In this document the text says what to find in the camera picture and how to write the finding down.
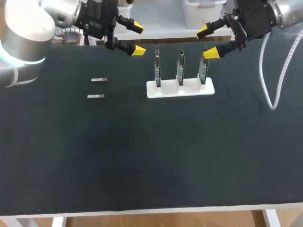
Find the white table edge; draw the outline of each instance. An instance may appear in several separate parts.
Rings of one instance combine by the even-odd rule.
[[[192,213],[192,212],[211,212],[211,211],[243,211],[243,210],[270,210],[270,209],[295,209],[295,208],[303,208],[303,202],[286,203],[286,204],[223,206],[223,207],[165,208],[165,209],[149,209],[149,210],[15,215],[15,216],[0,216],[0,218],[1,217],[4,218],[5,217],[11,217],[11,218],[87,217],[87,216],[127,215],[127,214]]]

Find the shelf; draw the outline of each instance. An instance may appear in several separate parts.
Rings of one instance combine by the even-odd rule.
[[[187,28],[180,0],[135,1],[131,15],[144,31],[141,35],[132,31],[115,33],[120,40],[192,38],[199,30]],[[232,35],[231,29],[223,27],[211,36],[229,35]]]

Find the white storage bin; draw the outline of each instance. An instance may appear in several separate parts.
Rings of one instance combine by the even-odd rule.
[[[132,7],[133,7],[132,4],[129,4],[128,6],[118,7],[120,15],[122,15],[123,17],[126,17],[126,18],[130,18]],[[125,26],[117,23],[116,28],[115,28],[115,33],[127,33],[127,32],[129,32],[129,30],[127,30]]]
[[[183,0],[183,14],[190,29],[202,28],[208,22],[220,18],[227,0]]]

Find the white holder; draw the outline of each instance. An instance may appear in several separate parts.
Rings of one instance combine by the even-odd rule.
[[[146,83],[148,98],[167,98],[181,96],[205,96],[215,93],[213,81],[206,79],[205,85],[201,84],[200,76],[184,79],[183,86],[179,86],[177,79],[161,80],[161,87],[157,87],[156,81]]]

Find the black mat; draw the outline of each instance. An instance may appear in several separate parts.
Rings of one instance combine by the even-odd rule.
[[[268,44],[272,98],[292,42]],[[183,44],[187,78],[203,46]],[[159,45],[163,79],[175,78],[179,47]],[[135,59],[52,48],[35,83],[0,91],[0,215],[303,202],[303,45],[275,112],[258,78],[260,47],[211,62],[213,96],[153,100],[156,45]],[[108,85],[90,83],[99,77]]]

